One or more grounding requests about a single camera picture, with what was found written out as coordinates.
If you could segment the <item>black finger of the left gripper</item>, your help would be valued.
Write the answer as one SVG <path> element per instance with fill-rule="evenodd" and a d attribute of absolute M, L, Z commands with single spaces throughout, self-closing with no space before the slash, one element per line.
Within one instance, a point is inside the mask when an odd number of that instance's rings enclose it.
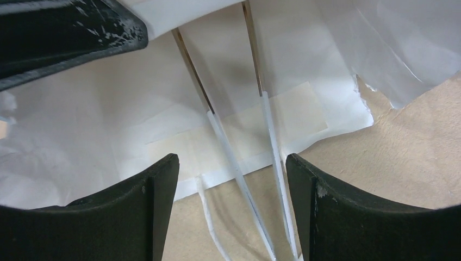
<path fill-rule="evenodd" d="M 147 44 L 118 1 L 1 1 L 1 90 Z"/>

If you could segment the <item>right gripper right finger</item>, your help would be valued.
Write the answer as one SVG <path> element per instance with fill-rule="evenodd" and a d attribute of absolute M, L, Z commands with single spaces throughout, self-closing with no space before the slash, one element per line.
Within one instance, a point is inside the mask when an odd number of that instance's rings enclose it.
<path fill-rule="evenodd" d="M 305 260 L 460 260 L 460 206 L 394 202 L 295 153 L 285 165 Z"/>

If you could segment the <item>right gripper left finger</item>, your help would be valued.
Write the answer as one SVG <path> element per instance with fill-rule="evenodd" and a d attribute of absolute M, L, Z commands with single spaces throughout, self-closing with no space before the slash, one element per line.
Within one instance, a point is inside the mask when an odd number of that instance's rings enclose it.
<path fill-rule="evenodd" d="M 161 260 L 179 175 L 170 153 L 70 204 L 1 207 L 1 260 Z"/>

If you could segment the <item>metal tongs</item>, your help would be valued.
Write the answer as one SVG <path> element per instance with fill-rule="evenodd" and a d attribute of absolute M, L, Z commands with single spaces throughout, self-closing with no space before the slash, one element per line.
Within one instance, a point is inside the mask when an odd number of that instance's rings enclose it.
<path fill-rule="evenodd" d="M 287 241 L 292 250 L 292 260 L 297 260 L 297 248 L 294 237 L 294 227 L 291 219 L 291 212 L 286 192 L 284 171 L 282 168 L 281 156 L 279 154 L 277 135 L 273 116 L 271 112 L 269 94 L 263 84 L 263 71 L 261 67 L 261 59 L 259 55 L 258 41 L 254 19 L 252 15 L 251 5 L 249 1 L 242 1 L 242 12 L 245 18 L 246 30 L 248 34 L 249 44 L 251 48 L 254 73 L 258 87 L 260 103 L 258 108 L 261 109 L 264 123 L 254 118 L 251 114 L 255 107 L 249 110 L 244 110 L 240 114 L 235 114 L 232 117 L 225 118 L 221 121 L 217 110 L 213 107 L 206 88 L 200 78 L 193 59 L 187 49 L 184 38 L 181 35 L 179 28 L 172 30 L 173 37 L 179 48 L 181 56 L 190 73 L 191 79 L 196 88 L 206 111 L 209 122 L 213 131 L 226 155 L 231 170 L 234 172 L 235 180 L 246 199 L 250 210 L 252 211 L 254 222 L 260 233 L 260 236 L 267 248 L 270 257 L 275 260 L 275 251 L 272 240 L 265 227 L 263 218 L 258 210 L 256 202 L 248 188 L 244 179 L 244 172 L 238 163 L 237 156 L 245 156 L 247 154 L 262 154 L 263 151 L 271 153 L 272 168 L 275 175 L 276 188 L 279 196 L 279 202 L 284 222 L 284 229 Z"/>

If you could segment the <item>white blue paper bag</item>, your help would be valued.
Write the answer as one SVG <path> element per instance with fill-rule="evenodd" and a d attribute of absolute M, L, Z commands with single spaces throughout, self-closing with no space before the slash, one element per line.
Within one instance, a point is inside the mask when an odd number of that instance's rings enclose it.
<path fill-rule="evenodd" d="M 284 181 L 299 153 L 426 208 L 460 203 L 460 1 L 251 1 Z M 167 260 L 267 260 L 172 30 L 221 121 L 260 97 L 241 3 L 127 1 L 145 49 L 1 95 L 1 204 L 63 206 L 179 156 Z M 271 153 L 237 156 L 278 260 L 290 260 Z"/>

